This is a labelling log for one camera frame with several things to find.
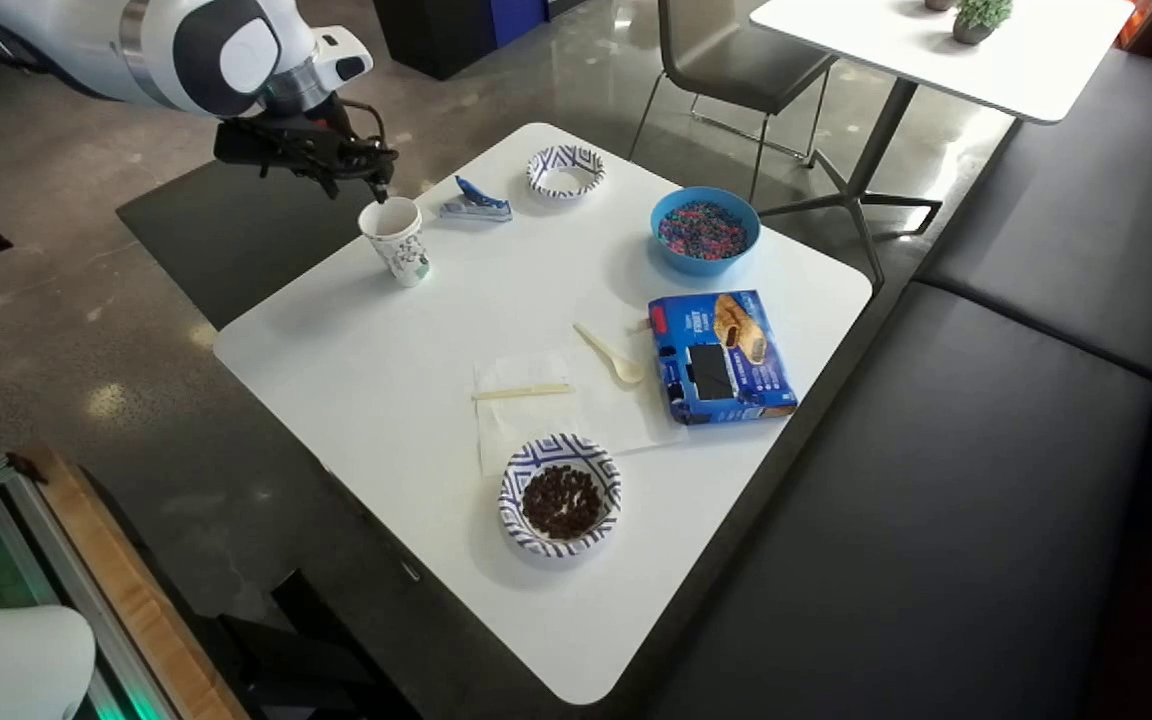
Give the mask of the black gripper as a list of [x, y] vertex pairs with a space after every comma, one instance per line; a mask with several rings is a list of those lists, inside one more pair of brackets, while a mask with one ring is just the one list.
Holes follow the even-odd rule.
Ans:
[[218, 166], [250, 166], [258, 178], [288, 167], [321, 189], [361, 179], [368, 203], [388, 203], [388, 179], [396, 173], [396, 154], [380, 136], [341, 133], [327, 120], [304, 118], [223, 120], [216, 128], [213, 157]]

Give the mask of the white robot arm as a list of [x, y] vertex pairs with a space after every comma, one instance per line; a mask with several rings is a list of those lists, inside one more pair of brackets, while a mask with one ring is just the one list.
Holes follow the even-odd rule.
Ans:
[[307, 23], [300, 0], [0, 0], [0, 31], [97, 102], [213, 118], [223, 166], [288, 167], [327, 198], [361, 179], [372, 202], [396, 178], [384, 133], [346, 120], [368, 45]]

